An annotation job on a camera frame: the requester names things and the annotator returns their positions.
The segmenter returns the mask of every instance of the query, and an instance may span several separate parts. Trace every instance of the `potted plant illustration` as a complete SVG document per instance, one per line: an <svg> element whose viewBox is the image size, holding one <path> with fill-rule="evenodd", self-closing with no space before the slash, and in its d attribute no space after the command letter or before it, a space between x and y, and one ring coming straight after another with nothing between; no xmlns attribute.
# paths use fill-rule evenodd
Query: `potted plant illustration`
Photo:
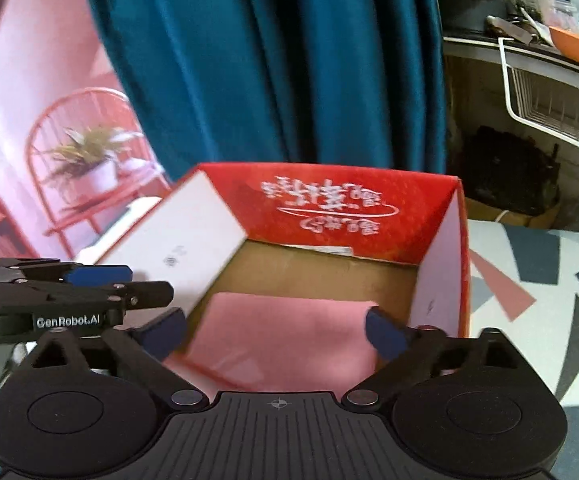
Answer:
<svg viewBox="0 0 579 480"><path fill-rule="evenodd" d="M48 150L56 163L44 183L58 189L68 203L81 202L114 189L118 185L118 155L138 132L97 126L78 132L65 128L66 144Z"/></svg>

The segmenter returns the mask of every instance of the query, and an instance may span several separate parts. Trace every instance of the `white shelf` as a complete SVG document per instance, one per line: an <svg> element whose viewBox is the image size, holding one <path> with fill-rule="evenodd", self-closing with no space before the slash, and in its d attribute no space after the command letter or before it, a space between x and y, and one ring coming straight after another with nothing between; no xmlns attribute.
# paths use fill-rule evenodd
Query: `white shelf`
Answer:
<svg viewBox="0 0 579 480"><path fill-rule="evenodd" d="M447 56L501 64L497 43L451 37L445 37L444 40L444 53ZM508 66L579 88L579 65L513 44L506 44L505 50Z"/></svg>
<svg viewBox="0 0 579 480"><path fill-rule="evenodd" d="M579 105L554 93L541 94L537 84L542 77L579 89L579 65L503 38L496 44L447 37L444 54L501 65L505 105L512 119L579 149Z"/></svg>

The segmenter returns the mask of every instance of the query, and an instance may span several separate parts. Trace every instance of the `pink napkin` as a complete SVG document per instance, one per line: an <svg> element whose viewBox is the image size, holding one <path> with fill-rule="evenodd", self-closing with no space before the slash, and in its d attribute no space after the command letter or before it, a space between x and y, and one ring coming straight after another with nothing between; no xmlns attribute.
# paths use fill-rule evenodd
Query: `pink napkin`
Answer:
<svg viewBox="0 0 579 480"><path fill-rule="evenodd" d="M332 391L340 399L375 370L377 353L365 338L365 315L373 306L215 294L183 367L193 376L205 375L201 382L211 388Z"/></svg>

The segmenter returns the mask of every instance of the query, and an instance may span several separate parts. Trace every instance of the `patterned tablecloth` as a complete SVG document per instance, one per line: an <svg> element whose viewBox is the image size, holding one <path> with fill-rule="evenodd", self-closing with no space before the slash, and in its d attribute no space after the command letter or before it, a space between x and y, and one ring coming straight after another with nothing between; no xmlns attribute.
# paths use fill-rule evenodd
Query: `patterned tablecloth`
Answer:
<svg viewBox="0 0 579 480"><path fill-rule="evenodd" d="M471 333L503 330L567 414L552 473L579 480L579 234L469 221Z"/></svg>

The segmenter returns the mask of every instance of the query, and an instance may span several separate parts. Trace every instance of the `teal curtain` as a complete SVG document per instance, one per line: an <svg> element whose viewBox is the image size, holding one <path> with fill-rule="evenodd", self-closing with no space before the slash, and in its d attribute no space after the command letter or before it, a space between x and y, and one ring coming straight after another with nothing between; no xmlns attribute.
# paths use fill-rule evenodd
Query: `teal curtain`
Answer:
<svg viewBox="0 0 579 480"><path fill-rule="evenodd" d="M89 0L154 151L445 171L436 0Z"/></svg>

